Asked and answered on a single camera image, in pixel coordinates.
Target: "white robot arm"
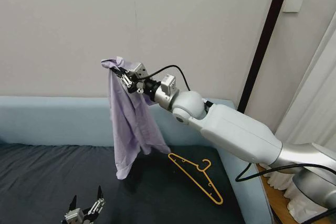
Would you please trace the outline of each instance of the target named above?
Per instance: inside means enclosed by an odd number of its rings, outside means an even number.
[[[141,63],[128,70],[112,68],[112,71],[129,92],[149,95],[151,100],[172,112],[178,121],[200,131],[207,140],[247,162],[264,163],[270,167],[314,164],[336,170],[335,152],[312,143],[283,144],[259,121],[225,105],[205,102],[195,91],[179,92],[176,78],[170,74],[161,82],[155,81],[151,77],[160,70],[148,76]],[[335,174],[308,166],[281,172],[294,173],[296,186],[315,203],[329,209],[336,207]]]

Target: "sheer curtain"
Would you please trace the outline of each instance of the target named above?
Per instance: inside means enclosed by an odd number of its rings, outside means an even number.
[[[284,143],[314,142],[336,152],[336,13],[317,48],[303,80],[286,112],[276,137]],[[326,209],[304,196],[292,175],[272,173],[268,184],[285,190],[288,209],[303,222]]]

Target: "orange hanger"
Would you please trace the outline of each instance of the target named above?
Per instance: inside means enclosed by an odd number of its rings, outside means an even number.
[[[215,187],[215,185],[212,183],[212,181],[210,180],[210,178],[208,177],[207,173],[205,172],[210,166],[211,166],[211,162],[210,160],[208,159],[204,159],[202,160],[203,162],[208,162],[208,165],[204,168],[204,169],[200,169],[199,165],[183,158],[183,157],[180,157],[178,156],[177,154],[175,153],[169,153],[168,154],[168,158],[174,162],[175,165],[177,165],[214,203],[216,203],[217,205],[221,205],[223,203],[223,198],[222,196],[219,194],[219,192],[217,191],[217,188]],[[185,169],[183,169],[177,162],[176,162],[176,158],[179,158],[182,160],[182,162],[188,162],[189,164],[191,165],[194,165],[196,166],[197,170],[200,171],[201,173],[204,174],[204,176],[207,178],[208,180],[208,185],[209,187],[212,187],[215,192],[217,193],[217,196],[220,198],[220,201],[217,201],[216,199],[214,199],[214,197],[212,197],[212,194],[211,193],[208,193],[189,173],[187,173],[185,171]]]

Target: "wall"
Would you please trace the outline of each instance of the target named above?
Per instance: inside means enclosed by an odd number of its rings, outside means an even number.
[[[0,0],[0,95],[103,97],[121,56],[237,104],[269,1]]]
[[[335,11],[336,0],[303,0],[280,13],[246,114],[276,130]]]

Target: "dark gray bedsheet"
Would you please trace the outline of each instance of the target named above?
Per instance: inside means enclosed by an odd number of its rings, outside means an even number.
[[[60,223],[77,194],[90,207],[101,185],[107,203],[95,223],[244,223],[217,150],[179,146],[195,162],[208,158],[209,177],[224,199],[214,204],[167,157],[140,155],[125,180],[115,177],[112,147],[0,145],[0,223]],[[198,179],[200,173],[188,167]]]

